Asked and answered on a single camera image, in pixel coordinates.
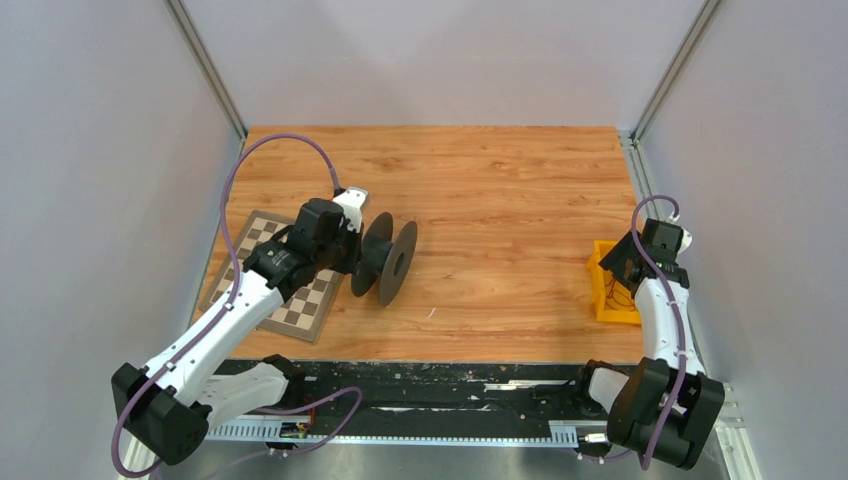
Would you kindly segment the black cable spool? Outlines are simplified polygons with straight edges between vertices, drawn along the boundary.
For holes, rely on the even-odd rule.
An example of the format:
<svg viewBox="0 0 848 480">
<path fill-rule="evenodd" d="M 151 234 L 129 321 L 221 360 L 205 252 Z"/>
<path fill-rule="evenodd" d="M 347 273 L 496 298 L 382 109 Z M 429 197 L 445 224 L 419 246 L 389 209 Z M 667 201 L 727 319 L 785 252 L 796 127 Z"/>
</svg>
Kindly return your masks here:
<svg viewBox="0 0 848 480">
<path fill-rule="evenodd" d="M 362 297 L 377 289 L 380 306 L 388 306 L 398 295 L 414 258 L 418 225 L 409 221 L 393 236 L 394 218 L 389 212 L 378 215 L 365 232 L 361 259 L 351 277 L 351 291 Z"/>
</svg>

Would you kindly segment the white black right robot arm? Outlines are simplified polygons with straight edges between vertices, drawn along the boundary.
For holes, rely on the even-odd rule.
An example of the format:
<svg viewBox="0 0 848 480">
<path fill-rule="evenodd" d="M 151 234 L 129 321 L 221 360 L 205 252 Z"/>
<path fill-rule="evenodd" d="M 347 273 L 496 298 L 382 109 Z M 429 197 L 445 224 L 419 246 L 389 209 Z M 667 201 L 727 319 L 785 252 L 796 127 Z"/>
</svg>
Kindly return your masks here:
<svg viewBox="0 0 848 480">
<path fill-rule="evenodd" d="M 630 373 L 588 361 L 570 393 L 580 415 L 606 414 L 610 443 L 690 470 L 718 419 L 725 390 L 707 376 L 692 341 L 690 281 L 677 263 L 685 237 L 682 227 L 649 219 L 600 260 L 601 269 L 631 294 L 645 355 Z"/>
</svg>

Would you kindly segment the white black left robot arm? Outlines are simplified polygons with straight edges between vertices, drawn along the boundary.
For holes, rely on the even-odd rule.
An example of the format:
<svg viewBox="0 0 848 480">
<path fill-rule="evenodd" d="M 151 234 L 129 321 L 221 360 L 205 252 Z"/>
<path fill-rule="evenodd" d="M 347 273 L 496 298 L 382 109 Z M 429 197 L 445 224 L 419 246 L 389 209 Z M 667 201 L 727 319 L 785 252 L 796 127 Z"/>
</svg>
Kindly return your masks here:
<svg viewBox="0 0 848 480">
<path fill-rule="evenodd" d="M 350 187 L 331 200 L 313 198 L 294 222 L 237 261 L 233 281 L 181 337 L 144 365 L 129 363 L 111 378 L 118 416 L 113 461 L 127 431 L 154 455 L 156 466 L 187 459 L 208 431 L 259 407 L 300 410 L 306 388 L 290 362 L 273 356 L 217 386 L 211 376 L 259 323 L 311 284 L 318 273 L 348 274 L 361 258 L 367 192 Z"/>
</svg>

